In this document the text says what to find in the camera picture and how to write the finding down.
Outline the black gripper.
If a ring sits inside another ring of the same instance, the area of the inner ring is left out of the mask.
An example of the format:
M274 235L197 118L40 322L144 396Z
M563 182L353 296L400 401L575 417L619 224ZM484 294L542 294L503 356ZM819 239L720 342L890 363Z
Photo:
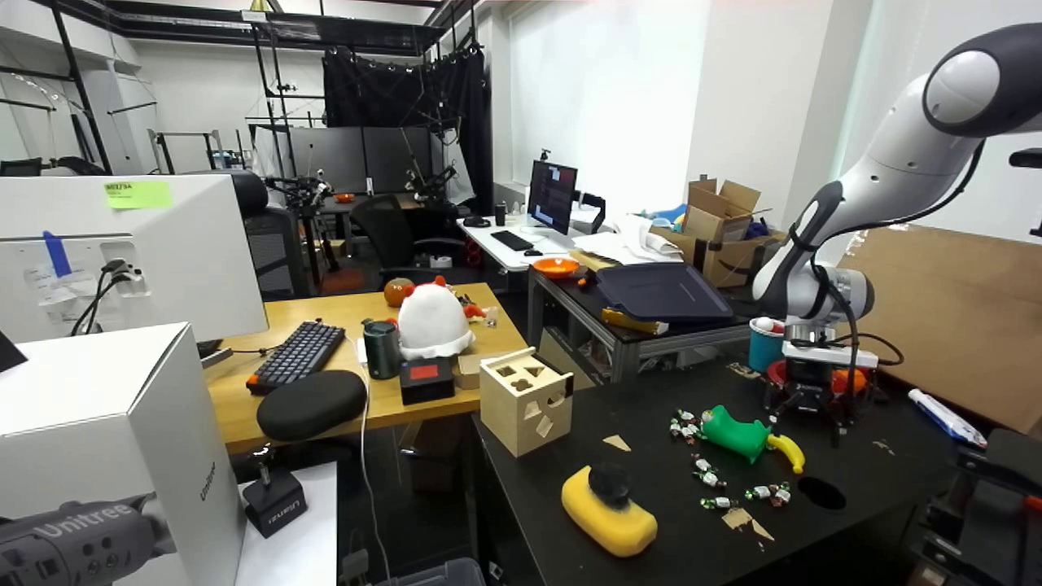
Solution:
M831 392L834 372L819 363L789 363L783 364L783 386L781 386L781 405L774 409L774 417L831 417L834 415L834 392Z

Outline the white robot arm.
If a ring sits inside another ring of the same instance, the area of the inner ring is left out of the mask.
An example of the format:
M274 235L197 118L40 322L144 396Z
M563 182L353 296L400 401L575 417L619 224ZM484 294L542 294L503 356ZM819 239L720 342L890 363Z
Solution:
M803 322L799 345L819 345L831 318L857 327L871 309L868 277L819 264L817 252L840 235L951 207L976 173L982 143L1034 132L1037 116L1042 24L998 25L948 50L906 84L857 163L806 198L752 277L756 308Z

